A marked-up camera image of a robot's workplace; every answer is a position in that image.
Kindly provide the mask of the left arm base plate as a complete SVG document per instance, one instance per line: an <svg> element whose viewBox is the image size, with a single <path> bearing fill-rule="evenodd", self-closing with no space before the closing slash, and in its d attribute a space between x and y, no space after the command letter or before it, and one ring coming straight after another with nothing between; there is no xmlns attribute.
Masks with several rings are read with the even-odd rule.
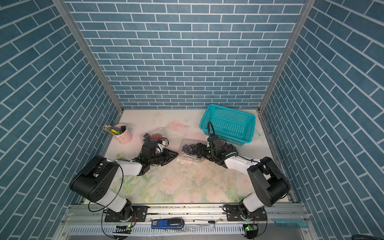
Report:
<svg viewBox="0 0 384 240"><path fill-rule="evenodd" d="M148 206L128 206L124 207L120 212L114 212L106 209L104 221L106 223L120 223L120 222L144 222L148 213Z"/></svg>

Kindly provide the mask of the black grape bunch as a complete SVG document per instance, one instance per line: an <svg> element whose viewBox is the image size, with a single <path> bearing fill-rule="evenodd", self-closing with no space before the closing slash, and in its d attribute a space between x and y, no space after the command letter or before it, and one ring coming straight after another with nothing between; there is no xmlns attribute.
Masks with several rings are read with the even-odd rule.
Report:
<svg viewBox="0 0 384 240"><path fill-rule="evenodd" d="M182 147L182 154L185 155L185 156L188 156L188 157L197 158L197 156L194 155L194 146L195 145L196 144L190 144L190 145L185 144Z"/></svg>

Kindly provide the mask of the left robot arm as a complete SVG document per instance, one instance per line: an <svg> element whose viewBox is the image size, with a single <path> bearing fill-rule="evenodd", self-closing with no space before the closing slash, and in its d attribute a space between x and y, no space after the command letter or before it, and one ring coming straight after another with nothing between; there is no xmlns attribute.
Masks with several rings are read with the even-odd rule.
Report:
<svg viewBox="0 0 384 240"><path fill-rule="evenodd" d="M93 157L71 180L69 188L92 203L115 213L129 212L131 201L122 197L119 187L111 188L117 177L143 176L152 166L165 166L179 153L167 149L167 140L160 139L142 145L137 157L132 160L109 160L103 156Z"/></svg>

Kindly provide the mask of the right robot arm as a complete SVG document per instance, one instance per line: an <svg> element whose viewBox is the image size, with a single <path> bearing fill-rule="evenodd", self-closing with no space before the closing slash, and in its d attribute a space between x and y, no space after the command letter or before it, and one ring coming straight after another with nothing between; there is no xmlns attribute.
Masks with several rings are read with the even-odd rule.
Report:
<svg viewBox="0 0 384 240"><path fill-rule="evenodd" d="M198 157L249 176L254 190L239 202L239 212L243 216L265 206L271 207L291 190L288 178L271 158L244 157L234 145L227 144L217 135L208 136L207 144L197 143L192 151Z"/></svg>

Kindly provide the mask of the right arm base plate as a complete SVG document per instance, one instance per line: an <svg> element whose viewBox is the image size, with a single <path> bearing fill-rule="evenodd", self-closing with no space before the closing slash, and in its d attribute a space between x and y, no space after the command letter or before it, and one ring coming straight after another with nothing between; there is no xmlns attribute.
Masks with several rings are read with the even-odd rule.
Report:
<svg viewBox="0 0 384 240"><path fill-rule="evenodd" d="M245 207L239 205L223 205L227 221L266 221L268 219L267 212L264 208L259 208L253 212L249 212Z"/></svg>

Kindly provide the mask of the dark purple grape bunch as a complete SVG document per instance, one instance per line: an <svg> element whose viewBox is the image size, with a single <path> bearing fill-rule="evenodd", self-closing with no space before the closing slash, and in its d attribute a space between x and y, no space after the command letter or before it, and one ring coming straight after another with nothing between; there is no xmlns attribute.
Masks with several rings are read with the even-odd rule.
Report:
<svg viewBox="0 0 384 240"><path fill-rule="evenodd" d="M238 151L237 147L233 144L227 144L226 147L227 147L227 150L229 150L231 152L237 152Z"/></svg>

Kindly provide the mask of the red grape bunch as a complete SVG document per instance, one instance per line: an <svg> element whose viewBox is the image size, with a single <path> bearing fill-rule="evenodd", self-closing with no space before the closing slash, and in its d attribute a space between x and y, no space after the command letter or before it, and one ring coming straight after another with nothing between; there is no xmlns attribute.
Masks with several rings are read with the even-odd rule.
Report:
<svg viewBox="0 0 384 240"><path fill-rule="evenodd" d="M156 133L156 134L153 134L151 135L152 137L152 142L157 142L157 143L162 143L162 142L166 142L167 141L167 138L165 138L162 134L159 134L159 133Z"/></svg>

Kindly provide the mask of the clear clamshell container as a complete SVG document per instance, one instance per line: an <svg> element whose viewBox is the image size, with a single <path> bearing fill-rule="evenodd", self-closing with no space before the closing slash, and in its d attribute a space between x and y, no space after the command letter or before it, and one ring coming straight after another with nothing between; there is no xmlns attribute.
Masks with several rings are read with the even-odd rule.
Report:
<svg viewBox="0 0 384 240"><path fill-rule="evenodd" d="M144 132L140 137L143 144L156 142L158 140L167 141L167 138L168 137L165 128L157 128L151 131Z"/></svg>
<svg viewBox="0 0 384 240"><path fill-rule="evenodd" d="M211 158L211 150L207 143L183 139L179 149L179 157L183 160L200 163Z"/></svg>
<svg viewBox="0 0 384 240"><path fill-rule="evenodd" d="M240 145L236 145L236 144L232 144L232 143L225 143L224 147L225 147L225 150L228 150L230 152L237 152L237 153L239 153L243 148Z"/></svg>

